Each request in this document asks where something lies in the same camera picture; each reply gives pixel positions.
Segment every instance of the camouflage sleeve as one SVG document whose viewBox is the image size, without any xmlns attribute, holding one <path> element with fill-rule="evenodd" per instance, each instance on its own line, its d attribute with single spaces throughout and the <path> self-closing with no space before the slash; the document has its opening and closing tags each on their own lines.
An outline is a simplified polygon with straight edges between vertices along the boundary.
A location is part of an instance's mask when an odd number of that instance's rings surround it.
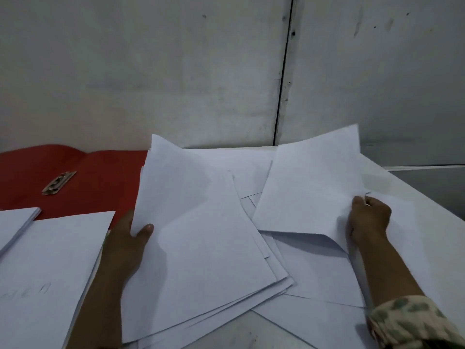
<svg viewBox="0 0 465 349">
<path fill-rule="evenodd" d="M 455 325 L 426 296 L 406 296 L 379 305 L 367 317 L 367 325 L 380 348 L 465 348 Z"/>
</svg>

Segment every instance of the metal clip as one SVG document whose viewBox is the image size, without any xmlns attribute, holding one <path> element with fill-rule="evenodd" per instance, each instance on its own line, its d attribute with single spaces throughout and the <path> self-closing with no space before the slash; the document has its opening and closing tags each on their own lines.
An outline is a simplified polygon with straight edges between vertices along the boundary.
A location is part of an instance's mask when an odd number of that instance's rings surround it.
<svg viewBox="0 0 465 349">
<path fill-rule="evenodd" d="M 58 175 L 55 179 L 53 179 L 43 190 L 43 195 L 48 194 L 55 194 L 68 182 L 70 178 L 72 178 L 76 174 L 75 171 L 66 172 L 63 174 Z"/>
</svg>

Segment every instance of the red surface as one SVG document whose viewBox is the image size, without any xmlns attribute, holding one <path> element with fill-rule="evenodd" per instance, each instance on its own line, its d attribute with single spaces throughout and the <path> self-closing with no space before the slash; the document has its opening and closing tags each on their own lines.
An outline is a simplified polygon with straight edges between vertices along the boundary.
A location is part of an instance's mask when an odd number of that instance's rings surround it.
<svg viewBox="0 0 465 349">
<path fill-rule="evenodd" d="M 133 209 L 147 151 L 84 153 L 45 145 L 0 153 L 0 208 L 39 207 L 37 219 L 116 211 L 112 224 Z M 56 194 L 42 189 L 59 174 L 77 173 Z"/>
</svg>

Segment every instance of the wall stain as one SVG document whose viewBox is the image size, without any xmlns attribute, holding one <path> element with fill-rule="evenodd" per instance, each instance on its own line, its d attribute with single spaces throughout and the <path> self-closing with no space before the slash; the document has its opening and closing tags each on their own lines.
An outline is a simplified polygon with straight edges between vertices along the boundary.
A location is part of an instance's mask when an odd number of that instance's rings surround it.
<svg viewBox="0 0 465 349">
<path fill-rule="evenodd" d="M 394 23 L 394 20 L 392 18 L 390 18 L 386 24 L 384 25 L 384 28 L 386 29 L 386 31 L 390 31 L 391 28 L 392 28 L 392 23 Z"/>
<path fill-rule="evenodd" d="M 357 24 L 355 25 L 355 32 L 353 34 L 353 37 L 355 38 L 360 31 L 360 26 L 362 25 L 363 21 L 363 7 L 360 7 L 358 10 L 358 17 L 357 17 Z"/>
</svg>

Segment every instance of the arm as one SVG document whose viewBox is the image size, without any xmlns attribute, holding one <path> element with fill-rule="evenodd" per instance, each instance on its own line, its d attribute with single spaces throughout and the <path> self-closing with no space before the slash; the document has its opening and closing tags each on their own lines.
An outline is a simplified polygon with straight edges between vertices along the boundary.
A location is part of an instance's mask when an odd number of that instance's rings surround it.
<svg viewBox="0 0 465 349">
<path fill-rule="evenodd" d="M 120 300 L 124 284 L 142 261 L 144 247 L 154 230 L 146 225 L 136 237 L 129 233 L 132 212 L 122 217 L 108 234 L 95 278 L 85 296 L 67 349 L 121 346 Z"/>
<path fill-rule="evenodd" d="M 362 254 L 375 306 L 406 295 L 424 295 L 386 236 L 391 209 L 375 198 L 355 197 L 350 220 L 352 237 Z"/>
</svg>

